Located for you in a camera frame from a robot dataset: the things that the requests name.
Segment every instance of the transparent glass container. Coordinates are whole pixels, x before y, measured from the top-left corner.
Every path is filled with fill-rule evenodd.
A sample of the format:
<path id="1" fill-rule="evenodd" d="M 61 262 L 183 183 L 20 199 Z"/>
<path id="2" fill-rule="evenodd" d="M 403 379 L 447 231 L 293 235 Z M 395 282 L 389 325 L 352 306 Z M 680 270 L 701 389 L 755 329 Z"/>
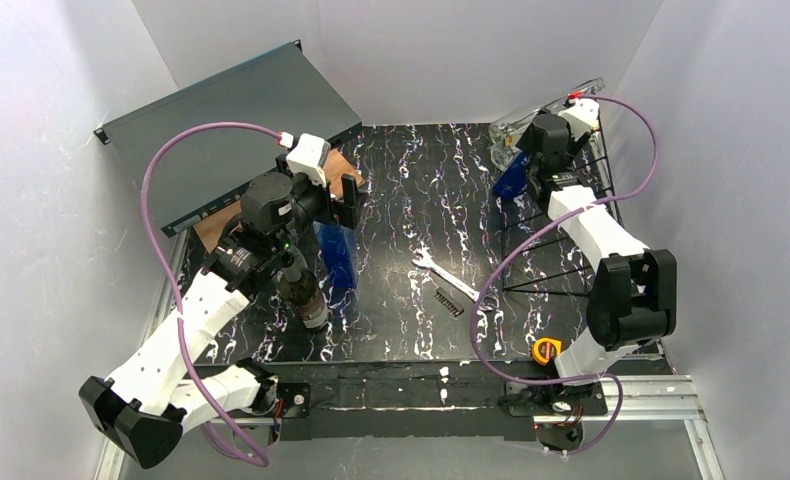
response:
<path id="1" fill-rule="evenodd" d="M 598 93 L 603 89 L 604 80 L 598 77 L 571 89 L 569 94 L 578 92 Z M 492 163 L 502 171 L 507 170 L 507 167 L 510 166 L 510 162 L 512 162 L 519 153 L 519 149 L 516 148 L 519 137 L 530 124 L 531 120 L 533 120 L 533 117 L 536 116 L 537 112 L 541 110 L 556 113 L 562 110 L 567 96 L 568 95 L 563 95 L 546 104 L 523 105 L 492 122 L 489 125 L 489 138 L 492 141 L 492 146 L 489 147 L 489 154 L 492 158 Z"/>

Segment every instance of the table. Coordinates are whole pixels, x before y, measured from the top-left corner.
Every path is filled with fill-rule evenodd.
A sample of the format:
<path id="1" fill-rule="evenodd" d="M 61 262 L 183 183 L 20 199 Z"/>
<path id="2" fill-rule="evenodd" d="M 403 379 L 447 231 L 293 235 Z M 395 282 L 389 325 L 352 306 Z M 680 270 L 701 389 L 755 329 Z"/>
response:
<path id="1" fill-rule="evenodd" d="M 502 202 L 491 193 L 498 171 L 489 159 L 489 143 L 488 126 L 481 124 L 364 127 L 340 148 L 366 178 L 369 192 L 356 231 L 357 288 L 346 291 L 322 283 L 332 315 L 318 333 L 308 333 L 274 289 L 263 290 L 219 333 L 200 363 L 246 357 L 263 362 L 474 358 L 469 311 L 453 317 L 434 298 L 437 286 L 447 288 L 447 283 L 415 268 L 411 259 L 415 249 L 425 247 L 438 264 L 479 288 L 502 258 L 502 222 L 538 213 L 526 196 Z M 595 174 L 594 169 L 584 171 Z M 505 251 L 545 223 L 543 218 L 511 228 Z M 319 278 L 325 278 L 311 232 L 299 248 Z M 203 257 L 203 246 L 192 235 L 183 288 Z M 585 266 L 573 242 L 560 241 L 514 263 L 508 285 Z M 591 275 L 588 270 L 551 280 L 552 289 L 585 290 Z M 491 293 L 498 296 L 498 290 L 495 285 Z M 468 308 L 465 296 L 455 296 Z M 481 314 L 481 346 L 491 358 L 526 358 L 538 337 L 570 342 L 585 327 L 582 297 L 508 292 L 500 305 Z"/>

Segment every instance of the white wall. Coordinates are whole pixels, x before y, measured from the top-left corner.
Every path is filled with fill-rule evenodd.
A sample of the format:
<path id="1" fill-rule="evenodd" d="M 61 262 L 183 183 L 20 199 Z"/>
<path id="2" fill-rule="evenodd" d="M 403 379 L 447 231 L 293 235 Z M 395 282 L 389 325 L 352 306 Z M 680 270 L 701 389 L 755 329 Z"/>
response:
<path id="1" fill-rule="evenodd" d="M 662 0 L 134 0 L 181 87 L 300 38 L 366 124 L 492 121 L 602 76 Z"/>
<path id="2" fill-rule="evenodd" d="M 669 358 L 728 478 L 790 478 L 790 2 L 667 0 L 617 95 L 662 134 L 662 169 L 622 211 L 678 258 Z M 627 191 L 649 140 L 627 114 L 606 131 Z"/>
<path id="3" fill-rule="evenodd" d="M 129 1 L 0 1 L 0 478 L 94 473 L 77 390 L 138 345 L 161 274 L 92 130 L 174 88 Z"/>

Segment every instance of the tape measure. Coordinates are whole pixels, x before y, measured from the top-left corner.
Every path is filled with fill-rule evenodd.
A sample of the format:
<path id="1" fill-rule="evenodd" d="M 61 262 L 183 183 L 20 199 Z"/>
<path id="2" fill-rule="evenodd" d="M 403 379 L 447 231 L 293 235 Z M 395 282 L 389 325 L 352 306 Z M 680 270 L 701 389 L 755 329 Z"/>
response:
<path id="1" fill-rule="evenodd" d="M 548 365 L 560 352 L 563 351 L 563 342 L 554 338 L 542 337 L 533 344 L 531 355 L 536 363 L 540 365 Z"/>

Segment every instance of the small black comb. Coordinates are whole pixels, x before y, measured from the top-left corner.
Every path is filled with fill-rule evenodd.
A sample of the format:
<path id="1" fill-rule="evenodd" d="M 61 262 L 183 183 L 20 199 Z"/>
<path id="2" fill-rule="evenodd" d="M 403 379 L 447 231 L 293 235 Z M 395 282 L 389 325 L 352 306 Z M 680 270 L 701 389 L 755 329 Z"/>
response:
<path id="1" fill-rule="evenodd" d="M 446 292 L 443 288 L 436 289 L 436 299 L 439 300 L 439 303 L 445 306 L 449 312 L 455 317 L 459 317 L 461 313 L 463 313 L 463 306 L 456 300 L 454 297 L 451 296 L 450 293 Z"/>

